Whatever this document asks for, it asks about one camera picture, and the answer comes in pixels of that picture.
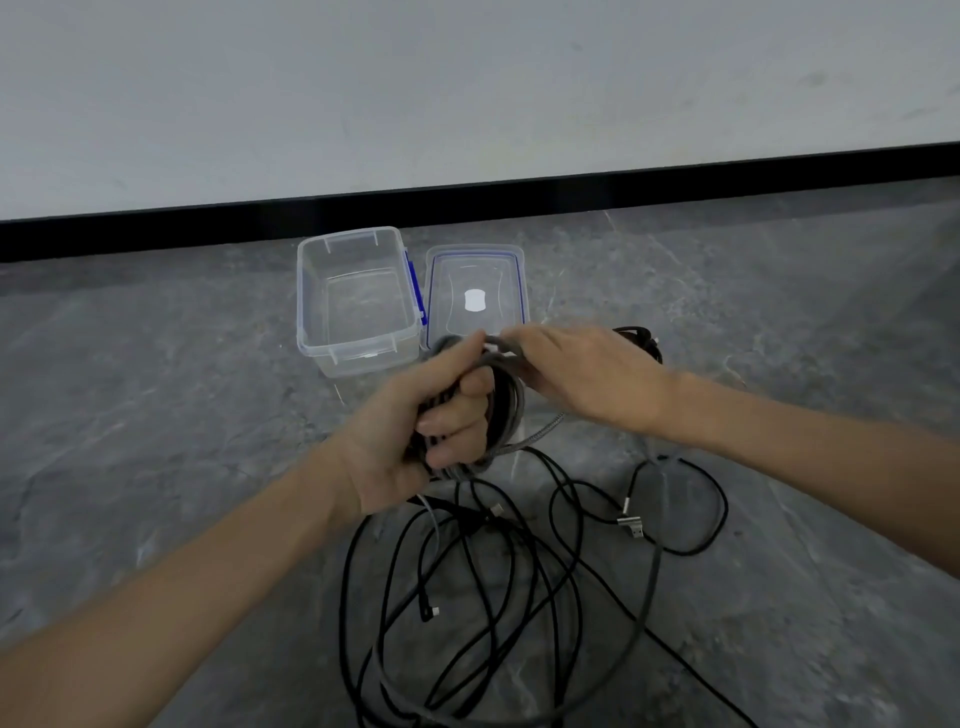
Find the white sticker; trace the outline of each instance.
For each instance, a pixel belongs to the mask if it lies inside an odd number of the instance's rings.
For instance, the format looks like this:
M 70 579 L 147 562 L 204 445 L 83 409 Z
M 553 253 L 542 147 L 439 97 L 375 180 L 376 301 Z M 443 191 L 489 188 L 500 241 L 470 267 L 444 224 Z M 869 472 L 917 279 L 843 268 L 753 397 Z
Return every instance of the white sticker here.
M 464 308 L 467 311 L 482 311 L 487 307 L 487 292 L 479 288 L 470 288 L 464 293 Z

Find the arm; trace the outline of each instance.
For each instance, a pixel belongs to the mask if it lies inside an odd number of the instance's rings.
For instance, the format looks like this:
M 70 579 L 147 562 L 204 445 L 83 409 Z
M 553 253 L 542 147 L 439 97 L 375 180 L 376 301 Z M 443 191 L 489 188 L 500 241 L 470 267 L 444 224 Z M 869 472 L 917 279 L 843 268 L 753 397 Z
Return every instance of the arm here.
M 200 662 L 304 555 L 427 481 L 404 463 L 416 427 L 448 435 L 432 467 L 486 446 L 489 369 L 418 420 L 418 406 L 476 361 L 482 334 L 391 379 L 293 470 L 156 566 L 0 655 L 0 725 L 146 725 Z
M 770 475 L 960 576 L 960 444 L 671 372 L 606 329 L 504 335 L 536 368 L 527 382 L 561 406 Z

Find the white wall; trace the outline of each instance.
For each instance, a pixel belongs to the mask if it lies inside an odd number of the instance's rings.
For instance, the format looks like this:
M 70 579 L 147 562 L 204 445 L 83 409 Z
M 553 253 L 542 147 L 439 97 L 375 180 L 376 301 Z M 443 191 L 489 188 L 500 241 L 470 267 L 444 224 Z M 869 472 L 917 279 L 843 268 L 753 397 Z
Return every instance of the white wall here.
M 952 141 L 958 29 L 956 0 L 5 0 L 0 219 Z

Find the person's left hand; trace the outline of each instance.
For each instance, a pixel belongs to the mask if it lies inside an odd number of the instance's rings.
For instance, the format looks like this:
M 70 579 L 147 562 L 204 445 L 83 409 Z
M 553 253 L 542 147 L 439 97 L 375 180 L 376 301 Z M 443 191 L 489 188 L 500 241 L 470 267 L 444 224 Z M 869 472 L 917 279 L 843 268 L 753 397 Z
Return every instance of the person's left hand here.
M 445 437 L 426 453 L 431 468 L 480 459 L 487 447 L 487 394 L 493 389 L 490 367 L 463 376 L 458 393 L 445 404 L 419 417 L 418 408 L 456 382 L 483 349 L 484 332 L 476 331 L 432 359 L 391 377 L 342 429 L 318 446 L 317 450 L 324 451 L 321 461 L 332 460 L 339 466 L 337 479 L 344 480 L 347 495 L 352 494 L 345 497 L 348 502 L 344 505 L 353 511 L 353 517 L 397 505 L 426 485 L 423 465 L 403 460 L 414 429 L 422 435 Z

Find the clear plastic container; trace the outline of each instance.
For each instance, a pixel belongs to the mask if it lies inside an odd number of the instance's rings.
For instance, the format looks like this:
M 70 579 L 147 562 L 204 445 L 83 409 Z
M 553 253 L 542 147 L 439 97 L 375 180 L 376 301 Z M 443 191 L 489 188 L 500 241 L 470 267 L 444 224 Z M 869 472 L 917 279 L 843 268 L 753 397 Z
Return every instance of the clear plastic container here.
M 447 334 L 488 334 L 529 318 L 523 251 L 515 245 L 441 245 L 426 254 L 429 349 Z
M 327 376 L 416 359 L 419 297 L 396 228 L 320 235 L 297 248 L 297 346 Z

